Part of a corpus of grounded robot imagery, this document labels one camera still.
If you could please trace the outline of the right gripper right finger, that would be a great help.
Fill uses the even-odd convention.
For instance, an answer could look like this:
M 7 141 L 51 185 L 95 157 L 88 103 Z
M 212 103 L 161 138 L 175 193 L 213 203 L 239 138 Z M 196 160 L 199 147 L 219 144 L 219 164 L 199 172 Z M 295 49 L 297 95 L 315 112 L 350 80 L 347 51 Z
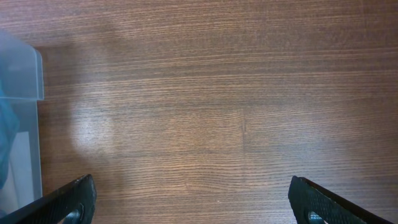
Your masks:
M 304 177 L 292 177 L 288 198 L 298 224 L 392 224 Z

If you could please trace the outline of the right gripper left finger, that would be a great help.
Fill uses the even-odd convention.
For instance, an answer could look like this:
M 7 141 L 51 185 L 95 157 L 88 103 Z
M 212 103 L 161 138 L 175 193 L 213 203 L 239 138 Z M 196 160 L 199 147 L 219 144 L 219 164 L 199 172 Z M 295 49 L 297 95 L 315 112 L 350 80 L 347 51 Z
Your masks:
M 84 175 L 2 217 L 1 223 L 90 224 L 95 213 L 96 196 L 97 193 L 92 175 Z

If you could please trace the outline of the blue denim jeans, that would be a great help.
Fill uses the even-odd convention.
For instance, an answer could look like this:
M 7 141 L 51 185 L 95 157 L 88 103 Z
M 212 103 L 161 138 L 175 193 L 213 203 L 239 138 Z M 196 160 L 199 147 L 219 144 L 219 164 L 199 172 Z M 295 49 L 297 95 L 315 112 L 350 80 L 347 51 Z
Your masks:
M 12 144 L 19 130 L 20 122 L 9 100 L 1 88 L 1 189 L 4 187 L 9 171 L 9 158 Z

